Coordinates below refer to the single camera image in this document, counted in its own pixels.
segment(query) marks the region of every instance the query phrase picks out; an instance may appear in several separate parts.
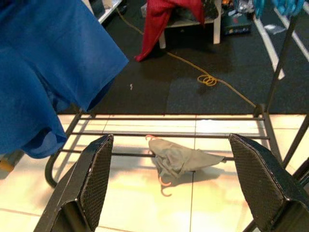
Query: metal rack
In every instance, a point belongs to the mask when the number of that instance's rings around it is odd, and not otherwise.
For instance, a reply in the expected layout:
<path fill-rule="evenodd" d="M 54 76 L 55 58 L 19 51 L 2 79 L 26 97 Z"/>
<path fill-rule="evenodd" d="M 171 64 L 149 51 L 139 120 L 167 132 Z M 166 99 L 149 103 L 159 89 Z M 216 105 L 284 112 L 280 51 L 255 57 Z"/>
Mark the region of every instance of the metal rack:
<path fill-rule="evenodd" d="M 256 122 L 261 122 L 264 124 L 265 129 L 266 129 L 266 134 L 265 136 L 246 136 L 247 138 L 250 139 L 260 139 L 260 140 L 266 140 L 269 142 L 269 146 L 270 149 L 272 151 L 272 153 L 274 154 L 274 156 L 278 159 L 278 161 L 280 163 L 282 163 L 283 167 L 286 167 L 288 162 L 290 161 L 290 159 L 292 158 L 297 146 L 299 145 L 300 141 L 302 140 L 307 128 L 308 128 L 308 124 L 309 124 L 309 115 L 307 114 L 305 117 L 305 120 L 303 122 L 303 124 L 301 125 L 301 128 L 297 134 L 297 136 L 295 137 L 289 151 L 288 154 L 286 155 L 285 159 L 282 160 L 282 156 L 280 154 L 279 148 L 278 148 L 278 144 L 276 141 L 276 136 L 274 134 L 274 130 L 271 124 L 271 120 L 269 117 L 269 108 L 271 106 L 274 94 L 275 94 L 275 90 L 276 90 L 276 86 L 278 83 L 278 77 L 280 74 L 280 70 L 283 67 L 283 62 L 287 56 L 287 50 L 288 50 L 288 46 L 291 42 L 292 39 L 292 33 L 294 31 L 295 28 L 295 24 L 296 24 L 296 20 L 297 20 L 297 16 L 295 17 L 291 17 L 291 22 L 290 22 L 290 26 L 287 30 L 286 36 L 285 36 L 285 40 L 284 40 L 284 44 L 283 44 L 283 48 L 280 54 L 280 59 L 276 68 L 276 71 L 274 73 L 274 77 L 271 83 L 271 87 L 268 93 L 268 98 L 267 98 L 267 102 L 265 104 L 258 104 L 256 106 L 256 108 L 253 111 L 253 117 L 251 118 L 241 118 L 241 117 L 225 117 L 225 118 L 205 118 L 207 120 L 223 120 L 223 121 L 238 121 L 238 120 L 250 120 L 250 121 L 256 121 Z M 96 117 L 95 115 L 91 115 L 91 118 L 88 117 L 83 117 L 83 112 L 81 110 L 79 110 L 79 112 L 75 115 L 73 121 L 70 123 L 68 129 L 66 130 L 66 136 L 69 138 L 70 135 L 103 135 L 102 133 L 91 133 L 91 132 L 73 132 L 75 126 L 78 124 L 79 120 L 108 120 L 108 118 L 104 118 L 104 117 Z M 113 120 L 123 120 L 123 118 L 114 118 Z M 140 118 L 131 118 L 131 117 L 127 117 L 125 118 L 125 120 L 140 120 Z M 188 118 L 172 118 L 172 117 L 167 117 L 167 118 L 155 118 L 155 117 L 147 117 L 147 118 L 143 118 L 142 120 L 193 120 L 193 118 L 188 117 Z M 146 136 L 148 133 L 146 132 L 131 132 L 131 133 L 120 133 L 120 132 L 115 132 L 112 133 L 114 136 Z M 229 137 L 228 134 L 199 134 L 199 135 L 192 135 L 192 134 L 185 134 L 185 133 L 160 133 L 160 132 L 156 132 L 156 133 L 151 133 L 154 136 L 159 136 L 159 137 L 175 137 L 175 138 L 215 138 L 215 139 L 227 139 Z M 57 182 L 54 180 L 53 176 L 52 176 L 52 170 L 53 170 L 53 166 L 54 163 L 56 161 L 56 159 L 58 158 L 59 154 L 61 152 L 71 152 L 71 153 L 81 153 L 81 151 L 77 151 L 77 150 L 71 150 L 71 149 L 63 149 L 61 148 L 60 150 L 58 150 L 58 152 L 56 152 L 55 154 L 53 154 L 48 162 L 47 165 L 45 167 L 45 178 L 46 181 L 48 182 L 48 184 L 52 187 L 55 187 L 57 185 Z M 114 156 L 132 156 L 132 157 L 155 157 L 154 154 L 132 154 L 132 153 L 113 153 Z M 233 158 L 226 158 L 227 161 L 232 161 Z"/>

